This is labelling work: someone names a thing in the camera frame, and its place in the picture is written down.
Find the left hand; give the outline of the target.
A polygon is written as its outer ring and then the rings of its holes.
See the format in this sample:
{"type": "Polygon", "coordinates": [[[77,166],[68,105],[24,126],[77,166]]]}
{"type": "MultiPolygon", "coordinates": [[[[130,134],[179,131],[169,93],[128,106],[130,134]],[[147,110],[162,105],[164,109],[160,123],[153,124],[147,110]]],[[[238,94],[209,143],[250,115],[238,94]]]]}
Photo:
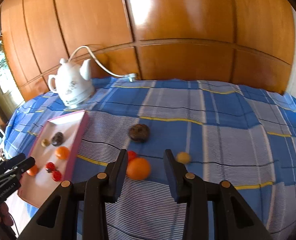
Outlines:
{"type": "Polygon", "coordinates": [[[13,226],[14,222],[9,213],[9,208],[5,202],[0,204],[0,223],[3,222],[6,226],[13,226]]]}

